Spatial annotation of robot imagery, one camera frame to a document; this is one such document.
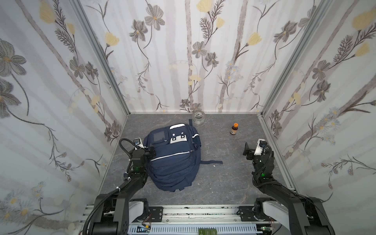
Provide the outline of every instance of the navy blue backpack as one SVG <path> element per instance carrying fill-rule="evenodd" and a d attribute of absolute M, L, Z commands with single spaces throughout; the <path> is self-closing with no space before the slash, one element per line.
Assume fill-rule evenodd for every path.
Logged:
<path fill-rule="evenodd" d="M 191 186 L 200 164 L 222 161 L 201 161 L 201 141 L 195 127 L 177 124 L 151 131 L 144 146 L 155 149 L 155 156 L 146 160 L 146 169 L 161 190 L 174 192 Z"/>

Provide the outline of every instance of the wall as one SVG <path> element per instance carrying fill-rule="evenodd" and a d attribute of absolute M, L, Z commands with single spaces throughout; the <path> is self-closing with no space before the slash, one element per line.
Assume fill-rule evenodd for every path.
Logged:
<path fill-rule="evenodd" d="M 374 234 L 376 4 L 334 1 L 265 117 L 337 234 Z"/>
<path fill-rule="evenodd" d="M 258 112 L 319 1 L 81 3 L 132 112 Z"/>
<path fill-rule="evenodd" d="M 68 1 L 0 3 L 0 227 L 71 234 L 125 115 Z"/>

